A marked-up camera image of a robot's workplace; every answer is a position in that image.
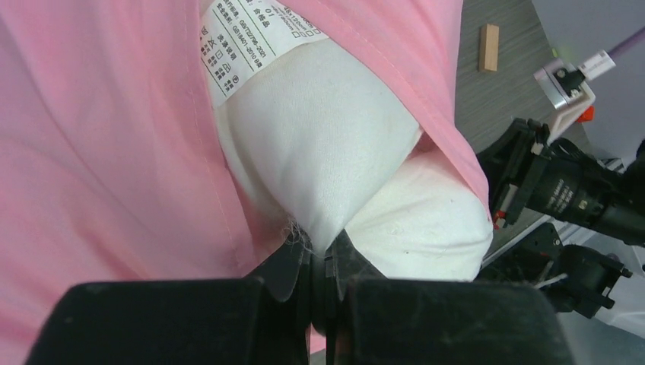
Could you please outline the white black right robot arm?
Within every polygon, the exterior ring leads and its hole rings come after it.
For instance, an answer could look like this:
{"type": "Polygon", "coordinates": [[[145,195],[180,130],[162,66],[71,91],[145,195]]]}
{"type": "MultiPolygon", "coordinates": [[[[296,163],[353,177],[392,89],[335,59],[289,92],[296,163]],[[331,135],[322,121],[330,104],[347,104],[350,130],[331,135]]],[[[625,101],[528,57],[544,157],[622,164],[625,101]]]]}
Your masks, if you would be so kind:
{"type": "MultiPolygon", "coordinates": [[[[529,209],[578,227],[644,246],[644,147],[623,172],[602,166],[573,142],[548,141],[548,125],[514,119],[478,162],[489,185],[489,211],[495,224],[515,224],[529,209]]],[[[589,319],[615,302],[605,293],[631,272],[586,248],[564,248],[549,270],[562,280],[542,290],[556,310],[589,319]]]]}

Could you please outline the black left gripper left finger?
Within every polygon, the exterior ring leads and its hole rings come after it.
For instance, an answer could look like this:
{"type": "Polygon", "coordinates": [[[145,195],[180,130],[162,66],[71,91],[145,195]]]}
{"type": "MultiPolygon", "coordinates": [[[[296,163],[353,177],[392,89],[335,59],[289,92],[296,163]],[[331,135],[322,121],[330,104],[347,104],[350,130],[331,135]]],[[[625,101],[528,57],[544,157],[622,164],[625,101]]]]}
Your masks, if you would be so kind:
{"type": "Polygon", "coordinates": [[[90,282],[70,287],[28,364],[306,364],[308,278],[291,236],[243,278],[90,282]]]}

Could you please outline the pink pillowcase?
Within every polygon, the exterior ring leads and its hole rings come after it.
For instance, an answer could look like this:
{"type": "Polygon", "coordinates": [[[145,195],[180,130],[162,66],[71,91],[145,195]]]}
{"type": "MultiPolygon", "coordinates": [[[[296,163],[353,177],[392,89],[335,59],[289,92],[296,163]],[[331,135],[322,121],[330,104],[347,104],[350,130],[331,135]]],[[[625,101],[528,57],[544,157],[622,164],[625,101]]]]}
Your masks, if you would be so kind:
{"type": "Polygon", "coordinates": [[[1,3],[3,364],[76,284],[241,277],[302,230],[227,163],[201,2],[1,3]]]}

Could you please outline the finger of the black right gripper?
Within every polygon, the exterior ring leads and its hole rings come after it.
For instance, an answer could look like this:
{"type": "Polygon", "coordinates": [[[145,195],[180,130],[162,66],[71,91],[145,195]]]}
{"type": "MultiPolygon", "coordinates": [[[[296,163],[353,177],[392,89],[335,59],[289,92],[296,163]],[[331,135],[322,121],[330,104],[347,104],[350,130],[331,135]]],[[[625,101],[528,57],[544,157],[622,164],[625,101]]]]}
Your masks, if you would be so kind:
{"type": "Polygon", "coordinates": [[[545,151],[549,136],[545,123],[514,119],[499,139],[477,154],[488,181],[495,229],[515,224],[527,206],[550,161],[545,151]]]}

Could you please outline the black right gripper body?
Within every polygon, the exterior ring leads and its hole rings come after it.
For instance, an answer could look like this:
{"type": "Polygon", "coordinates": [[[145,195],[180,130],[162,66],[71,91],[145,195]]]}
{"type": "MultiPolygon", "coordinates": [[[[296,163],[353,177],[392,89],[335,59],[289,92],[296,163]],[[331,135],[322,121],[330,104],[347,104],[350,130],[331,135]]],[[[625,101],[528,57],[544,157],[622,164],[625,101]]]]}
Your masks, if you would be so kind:
{"type": "Polygon", "coordinates": [[[602,166],[565,138],[546,142],[545,151],[550,161],[524,209],[644,245],[643,146],[624,172],[602,166]]]}

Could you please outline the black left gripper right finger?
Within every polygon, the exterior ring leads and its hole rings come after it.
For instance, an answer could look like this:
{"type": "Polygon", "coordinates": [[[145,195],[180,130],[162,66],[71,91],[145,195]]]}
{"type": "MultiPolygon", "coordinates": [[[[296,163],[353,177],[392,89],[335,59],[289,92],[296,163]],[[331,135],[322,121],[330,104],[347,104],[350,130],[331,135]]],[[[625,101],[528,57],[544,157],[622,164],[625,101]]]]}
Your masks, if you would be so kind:
{"type": "Polygon", "coordinates": [[[357,253],[315,255],[312,322],[330,364],[572,364],[554,310],[535,288],[384,278],[357,253]]]}

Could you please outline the white pillow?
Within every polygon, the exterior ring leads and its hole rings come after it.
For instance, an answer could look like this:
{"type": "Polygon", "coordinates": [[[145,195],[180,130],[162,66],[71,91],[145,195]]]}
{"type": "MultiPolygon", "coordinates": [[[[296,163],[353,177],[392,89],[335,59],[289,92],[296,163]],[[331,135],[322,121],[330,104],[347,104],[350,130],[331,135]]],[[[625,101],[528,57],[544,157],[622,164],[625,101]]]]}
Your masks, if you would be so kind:
{"type": "Polygon", "coordinates": [[[488,183],[455,124],[461,1],[203,1],[234,178],[322,258],[346,232],[389,278],[471,281],[488,183]]]}

